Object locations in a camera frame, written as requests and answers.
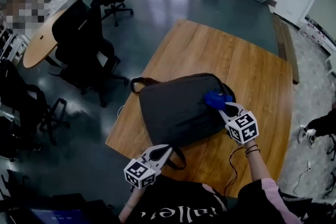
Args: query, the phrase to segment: backpack strap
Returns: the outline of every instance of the backpack strap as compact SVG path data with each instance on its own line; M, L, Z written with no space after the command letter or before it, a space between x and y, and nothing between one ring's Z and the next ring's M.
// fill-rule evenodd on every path
M154 84L159 84L161 82L159 82L155 79L143 78L143 77L138 77L138 78L132 79L131 80L131 90L134 93L139 93L140 92L140 91L136 91L135 88L134 88L134 84L136 84L136 83L141 83L145 86L150 86L150 85L154 85Z
M183 162L183 167L178 167L176 164L174 164L170 159L167 160L167 164L173 168L174 170L183 170L186 166L187 166L187 161L185 159L185 156L183 154L183 152L178 148L178 147L174 147L173 151L177 154L177 156L181 159L181 161Z

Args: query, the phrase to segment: black and white marker cube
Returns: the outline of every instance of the black and white marker cube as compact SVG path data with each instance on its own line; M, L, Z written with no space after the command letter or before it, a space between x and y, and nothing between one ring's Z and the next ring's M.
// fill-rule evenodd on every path
M259 135L257 120L251 111L230 121L225 125L231 138L240 144L252 140Z
M132 159L124 169L125 179L139 189L152 185L156 179L156 171Z

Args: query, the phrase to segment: wooden table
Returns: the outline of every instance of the wooden table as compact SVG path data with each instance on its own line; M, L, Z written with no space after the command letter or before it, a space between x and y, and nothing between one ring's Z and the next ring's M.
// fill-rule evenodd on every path
M58 64L48 55L57 46L57 41L53 36L52 26L54 22L64 13L64 11L65 9L48 18L34 34L23 56L23 65L26 68L34 67L44 59L46 59L51 65L58 66Z
M259 126L257 143L261 155L276 180L290 132L291 65L238 37L188 20L178 20L142 76L169 81L203 72L218 76L235 92L237 102L253 112ZM137 95L129 96L106 144L128 158L138 157L151 146ZM165 166L163 174L178 180L203 182L223 193L234 177L228 159L236 147L236 142L223 130L182 148L186 169L178 171ZM178 163L176 156L172 160ZM227 189L226 195L237 197L239 190L251 182L251 177L243 150L235 153L232 162L238 171L238 180Z

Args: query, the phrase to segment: black pants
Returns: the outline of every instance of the black pants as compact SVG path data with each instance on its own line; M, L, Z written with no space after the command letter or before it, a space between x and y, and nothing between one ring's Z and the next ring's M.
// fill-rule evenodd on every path
M312 120L308 123L307 129L316 130L315 136L325 136L336 133L336 109L331 110L326 116Z

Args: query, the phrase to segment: wrist band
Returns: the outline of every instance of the wrist band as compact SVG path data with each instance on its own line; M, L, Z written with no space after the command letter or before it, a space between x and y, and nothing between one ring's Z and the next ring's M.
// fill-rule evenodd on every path
M247 154L249 154L249 153L251 153L251 152L253 152L253 151L259 151L259 152L260 152L260 149L257 148L256 150L252 150L252 151L246 152L246 153L245 153L246 158L247 158Z
M126 202L125 206L127 206L127 207L129 207L129 208L131 208L131 209L134 209L134 208L135 208L135 206L131 206L131 205L129 205L127 202Z
M257 144L255 144L255 145L253 145L253 146L251 146L251 147L249 147L247 150L245 150L245 154L246 154L246 152L250 149L250 148L253 148L254 146L258 146Z

